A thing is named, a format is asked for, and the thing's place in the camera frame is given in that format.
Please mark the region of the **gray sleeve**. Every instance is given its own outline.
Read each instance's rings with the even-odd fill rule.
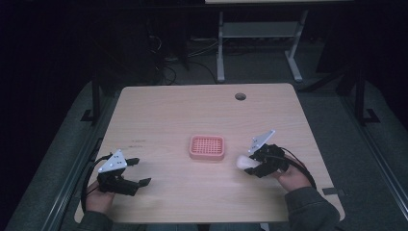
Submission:
[[[106,215],[87,211],[79,223],[76,231],[110,231],[112,230],[113,222]]]
[[[331,231],[339,223],[337,209],[311,187],[289,192],[285,200],[292,231]]]

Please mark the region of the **human hand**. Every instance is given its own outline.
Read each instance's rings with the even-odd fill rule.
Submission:
[[[293,159],[292,157],[286,157],[300,164],[299,161]],[[275,171],[271,175],[276,178],[281,186],[288,192],[304,187],[312,187],[308,178],[299,169],[293,167],[292,165],[289,165],[288,170],[285,172]]]
[[[88,186],[87,194],[87,211],[94,211],[106,215],[112,207],[115,193],[99,191],[99,183],[95,181]]]

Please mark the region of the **small red basket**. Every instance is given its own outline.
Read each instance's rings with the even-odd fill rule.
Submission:
[[[190,157],[194,160],[221,161],[224,159],[224,138],[217,136],[193,136]]]

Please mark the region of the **wooden table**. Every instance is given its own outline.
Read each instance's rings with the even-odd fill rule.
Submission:
[[[246,99],[237,100],[237,93]],[[131,223],[287,220],[286,192],[279,183],[236,167],[237,157],[247,155],[252,137],[270,129],[276,133],[268,144],[286,147],[304,162],[321,194],[321,189],[333,187],[289,84],[125,88],[98,157],[120,148],[125,158],[140,158],[137,166],[126,168],[125,179],[152,180],[135,196],[117,194],[110,218]],[[225,158],[192,160],[189,146],[194,135],[224,137]],[[343,218],[338,196],[325,198]],[[75,219],[82,216],[79,206]]]

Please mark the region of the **table leg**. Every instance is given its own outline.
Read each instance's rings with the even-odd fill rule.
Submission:
[[[307,13],[308,13],[308,11],[304,11],[302,13],[302,16],[300,17],[300,20],[299,20],[299,22],[297,24],[296,31],[294,32],[293,45],[292,45],[290,50],[285,51],[285,56],[286,56],[286,59],[287,59],[288,64],[289,64],[289,68],[291,69],[292,75],[293,75],[294,80],[296,82],[302,82],[303,81],[302,76],[300,75],[299,69],[297,68],[296,61],[294,60],[294,54],[296,52],[297,45],[299,44],[300,37],[301,37],[302,32],[303,32],[303,28],[304,28],[304,25],[305,25]]]

